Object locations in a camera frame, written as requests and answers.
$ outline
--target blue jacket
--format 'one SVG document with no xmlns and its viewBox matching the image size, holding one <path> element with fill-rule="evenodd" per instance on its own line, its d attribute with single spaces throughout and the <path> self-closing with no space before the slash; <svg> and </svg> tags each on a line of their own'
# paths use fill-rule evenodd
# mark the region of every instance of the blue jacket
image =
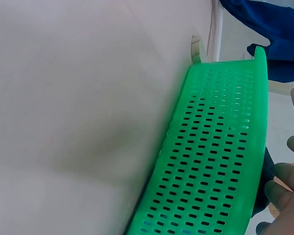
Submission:
<svg viewBox="0 0 294 235">
<path fill-rule="evenodd" d="M 268 38 L 262 46 L 267 55 L 270 80 L 294 81 L 294 10 L 289 7 L 249 0 L 220 0 L 231 15 L 246 26 Z M 254 55 L 256 44 L 247 51 Z"/>
</svg>

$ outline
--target rectangular hole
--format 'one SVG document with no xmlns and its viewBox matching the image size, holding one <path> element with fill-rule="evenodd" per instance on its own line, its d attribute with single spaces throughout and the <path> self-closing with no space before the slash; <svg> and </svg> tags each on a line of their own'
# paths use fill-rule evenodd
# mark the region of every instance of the rectangular hole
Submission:
<svg viewBox="0 0 294 235">
<path fill-rule="evenodd" d="M 182 216 L 179 215 L 179 214 L 174 214 L 174 217 L 175 217 L 175 218 L 178 218 L 178 219 L 182 218 Z"/>
<path fill-rule="evenodd" d="M 223 207 L 231 208 L 231 205 L 230 204 L 227 204 L 227 203 L 223 203 Z"/>
<path fill-rule="evenodd" d="M 210 214 L 210 213 L 205 213 L 204 216 L 206 216 L 208 218 L 212 218 L 212 214 Z"/>
<path fill-rule="evenodd" d="M 196 198 L 195 198 L 195 201 L 197 201 L 197 202 L 202 202 L 203 200 L 202 200 L 202 198 L 196 197 Z"/>
<path fill-rule="evenodd" d="M 222 230 L 220 230 L 220 229 L 214 229 L 214 232 L 218 233 L 218 234 L 222 234 Z"/>
<path fill-rule="evenodd" d="M 214 210 L 216 208 L 216 206 L 214 206 L 214 205 L 207 205 L 207 208 Z"/>
<path fill-rule="evenodd" d="M 195 214 L 189 214 L 188 216 L 189 216 L 190 218 L 194 218 L 194 219 L 197 218 L 197 215 L 195 215 Z"/>
<path fill-rule="evenodd" d="M 198 206 L 192 206 L 192 209 L 194 209 L 194 210 L 199 210 L 200 209 L 200 207 L 198 207 Z"/>
<path fill-rule="evenodd" d="M 188 225 L 188 226 L 194 226 L 194 224 L 191 223 L 191 222 L 185 222 L 185 224 Z"/>
<path fill-rule="evenodd" d="M 231 195 L 226 195 L 225 198 L 226 198 L 226 199 L 230 199 L 230 200 L 233 200 L 233 199 L 234 199 L 234 197 L 231 196 Z"/>
<path fill-rule="evenodd" d="M 222 216 L 226 216 L 226 217 L 229 216 L 229 214 L 228 214 L 228 213 L 225 213 L 225 212 L 220 212 L 220 215 L 222 215 Z"/>
<path fill-rule="evenodd" d="M 227 187 L 227 189 L 230 190 L 230 191 L 236 191 L 235 187 Z"/>
<path fill-rule="evenodd" d="M 202 193 L 202 194 L 205 194 L 206 193 L 206 191 L 205 190 L 202 190 L 202 189 L 198 189 L 197 192 L 198 193 Z"/>
<path fill-rule="evenodd" d="M 206 231 L 205 230 L 202 230 L 202 229 L 198 229 L 197 231 L 199 234 L 206 234 Z"/>
</svg>

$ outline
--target white pipe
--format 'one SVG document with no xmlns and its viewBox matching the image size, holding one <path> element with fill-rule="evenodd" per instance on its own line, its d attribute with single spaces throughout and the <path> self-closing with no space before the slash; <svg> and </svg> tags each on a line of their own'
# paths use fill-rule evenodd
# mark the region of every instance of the white pipe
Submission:
<svg viewBox="0 0 294 235">
<path fill-rule="evenodd" d="M 222 39 L 222 28 L 223 28 L 223 7 L 218 1 L 217 5 L 217 17 L 216 17 L 216 33 L 213 47 L 212 61 L 219 61 L 220 50 L 221 50 L 221 39 Z"/>
</svg>

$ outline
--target perforated plastic panel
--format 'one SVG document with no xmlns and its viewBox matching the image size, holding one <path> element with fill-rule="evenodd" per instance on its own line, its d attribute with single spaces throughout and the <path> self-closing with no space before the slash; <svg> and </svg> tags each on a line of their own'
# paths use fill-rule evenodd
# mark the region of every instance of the perforated plastic panel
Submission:
<svg viewBox="0 0 294 235">
<path fill-rule="evenodd" d="M 128 235 L 243 235 L 265 149 L 268 81 L 252 61 L 190 68 Z"/>
</svg>

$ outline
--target white wall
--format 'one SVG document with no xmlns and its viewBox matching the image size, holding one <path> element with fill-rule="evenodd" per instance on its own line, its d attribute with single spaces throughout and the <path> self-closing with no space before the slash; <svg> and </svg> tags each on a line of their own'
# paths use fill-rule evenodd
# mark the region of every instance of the white wall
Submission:
<svg viewBox="0 0 294 235">
<path fill-rule="evenodd" d="M 116 235 L 210 1 L 0 0 L 0 235 Z"/>
</svg>

